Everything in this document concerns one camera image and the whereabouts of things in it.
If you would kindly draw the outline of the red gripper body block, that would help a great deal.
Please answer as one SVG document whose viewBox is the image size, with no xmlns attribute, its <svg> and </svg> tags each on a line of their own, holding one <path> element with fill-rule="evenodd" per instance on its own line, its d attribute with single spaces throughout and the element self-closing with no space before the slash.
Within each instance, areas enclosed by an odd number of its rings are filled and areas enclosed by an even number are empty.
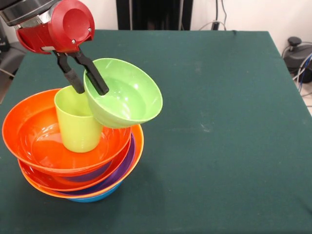
<svg viewBox="0 0 312 234">
<path fill-rule="evenodd" d="M 77 52 L 80 44 L 94 38 L 94 18 L 79 0 L 58 1 L 35 19 L 16 30 L 20 43 L 34 53 Z"/>
</svg>

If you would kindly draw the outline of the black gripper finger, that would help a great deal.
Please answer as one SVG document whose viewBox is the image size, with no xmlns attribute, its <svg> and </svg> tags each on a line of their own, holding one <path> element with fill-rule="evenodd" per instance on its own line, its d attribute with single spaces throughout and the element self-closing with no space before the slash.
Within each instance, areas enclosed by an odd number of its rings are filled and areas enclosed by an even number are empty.
<svg viewBox="0 0 312 234">
<path fill-rule="evenodd" d="M 67 55 L 65 53 L 61 53 L 61 52 L 57 52 L 57 51 L 53 51 L 53 53 L 57 57 L 57 64 L 58 64 L 59 68 L 62 70 L 65 78 L 72 85 L 74 90 L 78 94 L 84 93 L 85 92 L 84 86 L 83 86 L 79 76 L 77 75 L 77 73 L 74 71 L 74 69 L 72 69 L 69 66 L 69 64 L 67 62 Z"/>
<path fill-rule="evenodd" d="M 86 57 L 81 50 L 70 53 L 69 56 L 84 66 L 88 79 L 99 95 L 103 96 L 109 92 L 107 84 L 90 58 Z"/>
</svg>

